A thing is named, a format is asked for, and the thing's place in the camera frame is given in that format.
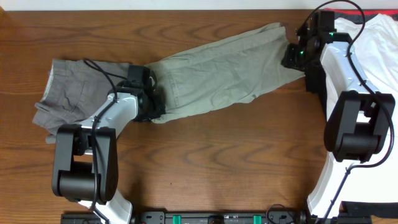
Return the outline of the olive green shorts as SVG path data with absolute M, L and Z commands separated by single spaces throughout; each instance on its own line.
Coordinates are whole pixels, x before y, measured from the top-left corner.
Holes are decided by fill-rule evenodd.
M 250 103 L 302 78 L 281 64 L 288 44 L 276 22 L 148 64 L 165 103 L 165 114 L 153 123 Z

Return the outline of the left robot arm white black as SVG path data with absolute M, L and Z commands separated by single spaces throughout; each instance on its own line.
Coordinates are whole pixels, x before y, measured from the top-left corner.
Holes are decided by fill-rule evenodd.
M 62 215 L 62 223 L 134 223 L 134 206 L 118 190 L 117 140 L 132 121 L 164 114 L 153 78 L 112 84 L 107 99 L 89 118 L 64 124 L 56 134 L 52 190 L 88 213 Z

